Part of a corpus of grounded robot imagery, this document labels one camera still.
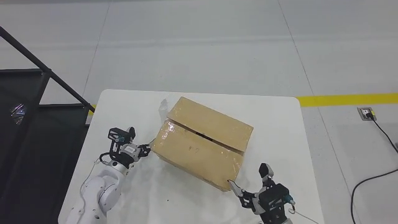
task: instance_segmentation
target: white table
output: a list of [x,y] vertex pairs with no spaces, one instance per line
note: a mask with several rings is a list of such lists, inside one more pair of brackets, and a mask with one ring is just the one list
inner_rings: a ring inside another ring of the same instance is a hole
[[[65,223],[93,161],[109,150],[109,129],[134,126],[137,134],[134,142],[148,143],[161,127],[160,102],[166,98],[171,109],[180,96],[254,127],[236,179],[239,186],[257,192],[261,188],[258,169],[262,162],[266,162],[275,172],[274,180],[290,190],[297,210],[319,224],[324,223],[297,99],[127,90],[102,92],[58,218],[59,223]],[[101,166],[97,165],[92,175],[98,173]],[[294,224],[311,224],[297,214],[291,215],[287,208],[285,211]],[[259,221],[259,216],[240,206],[231,191],[221,192],[160,160],[154,153],[135,165],[127,177],[120,201],[108,212],[108,223],[112,224],[255,224]]]

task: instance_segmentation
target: gray floor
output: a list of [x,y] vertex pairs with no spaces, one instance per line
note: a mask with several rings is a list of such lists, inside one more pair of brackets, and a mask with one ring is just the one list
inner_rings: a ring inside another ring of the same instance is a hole
[[[107,88],[398,90],[398,0],[0,0],[0,9],[0,24],[93,104]],[[0,68],[34,67],[1,40],[0,51]],[[42,102],[75,100],[52,83]],[[302,108],[327,224],[351,223],[355,184],[398,162],[356,107]],[[398,107],[372,107],[397,140]],[[358,189],[357,223],[397,223],[397,181],[391,175]]]

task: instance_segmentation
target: yellow floor line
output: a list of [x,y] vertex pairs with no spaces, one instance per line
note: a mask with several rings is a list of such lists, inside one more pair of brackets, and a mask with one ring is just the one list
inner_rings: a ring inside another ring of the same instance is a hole
[[398,104],[398,93],[299,96],[296,98],[301,107]]

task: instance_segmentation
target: power cable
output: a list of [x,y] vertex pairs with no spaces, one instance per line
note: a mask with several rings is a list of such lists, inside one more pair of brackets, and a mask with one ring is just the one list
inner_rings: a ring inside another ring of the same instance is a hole
[[[388,138],[388,141],[390,141],[391,146],[394,148],[394,150],[395,150],[396,153],[398,154],[398,149],[397,149],[396,146],[392,143],[392,141],[391,141],[390,137],[387,135],[387,133],[386,133],[386,132],[377,124],[377,122],[374,120],[373,114],[372,114],[372,113],[368,113],[368,114],[366,114],[366,117],[370,118],[370,119],[374,122],[374,124],[376,124],[376,126],[380,129],[380,131],[382,131],[382,132],[384,133],[384,135],[386,135],[386,137]],[[363,184],[364,182],[367,182],[367,181],[372,180],[372,179],[384,177],[385,175],[389,175],[389,174],[392,174],[392,173],[397,172],[397,171],[398,171],[398,169],[395,169],[395,170],[392,170],[392,171],[390,171],[390,172],[387,172],[387,173],[384,173],[384,174],[381,174],[381,175],[377,175],[377,176],[374,176],[374,177],[370,177],[370,178],[368,178],[368,179],[365,179],[365,180],[361,181],[361,182],[358,183],[357,185],[355,185],[355,187],[354,187],[354,189],[353,189],[353,193],[351,194],[351,218],[353,219],[353,223],[354,223],[354,224],[356,224],[355,218],[354,218],[354,213],[353,213],[355,190],[356,190],[361,184]]]

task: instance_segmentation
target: floor outlet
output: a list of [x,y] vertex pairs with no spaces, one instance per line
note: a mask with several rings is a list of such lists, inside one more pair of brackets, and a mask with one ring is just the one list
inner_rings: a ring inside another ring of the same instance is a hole
[[361,119],[364,121],[371,121],[371,118],[368,118],[366,114],[371,113],[373,115],[374,120],[376,119],[376,115],[374,115],[374,111],[372,110],[371,107],[363,107],[363,108],[356,108],[358,109],[359,115],[361,116]]

